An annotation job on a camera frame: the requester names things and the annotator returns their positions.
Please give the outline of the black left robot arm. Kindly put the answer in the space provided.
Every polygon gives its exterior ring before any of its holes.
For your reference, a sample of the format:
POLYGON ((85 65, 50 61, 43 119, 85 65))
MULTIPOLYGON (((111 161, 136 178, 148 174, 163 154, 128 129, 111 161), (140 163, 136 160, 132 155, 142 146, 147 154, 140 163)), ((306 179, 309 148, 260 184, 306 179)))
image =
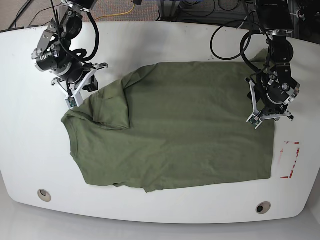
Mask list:
POLYGON ((288 110, 300 92, 300 84, 292 78, 290 62, 294 49, 287 40, 287 35, 294 30, 293 21, 286 0, 256 0, 254 2, 259 30, 246 34, 241 45, 251 35, 265 34, 268 53, 262 69, 253 65, 245 55, 242 59, 254 71, 252 77, 246 79, 249 84, 249 98, 253 112, 247 122, 258 128, 263 121, 294 116, 288 110))

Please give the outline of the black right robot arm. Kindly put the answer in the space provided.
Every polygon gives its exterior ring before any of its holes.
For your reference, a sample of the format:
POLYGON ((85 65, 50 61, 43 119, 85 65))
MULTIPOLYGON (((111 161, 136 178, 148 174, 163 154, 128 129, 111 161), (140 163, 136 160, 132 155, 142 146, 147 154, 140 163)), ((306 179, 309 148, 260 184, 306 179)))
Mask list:
POLYGON ((94 0, 63 0, 58 6, 52 5, 53 18, 31 55, 39 71, 49 71, 55 75, 51 85, 58 86, 65 94, 70 109, 83 104, 81 91, 91 93, 99 89, 95 74, 109 67, 105 62, 91 62, 100 44, 98 26, 91 14, 95 4, 94 0), (91 54, 83 48, 70 49, 72 40, 83 28, 84 14, 87 14, 95 34, 91 54))

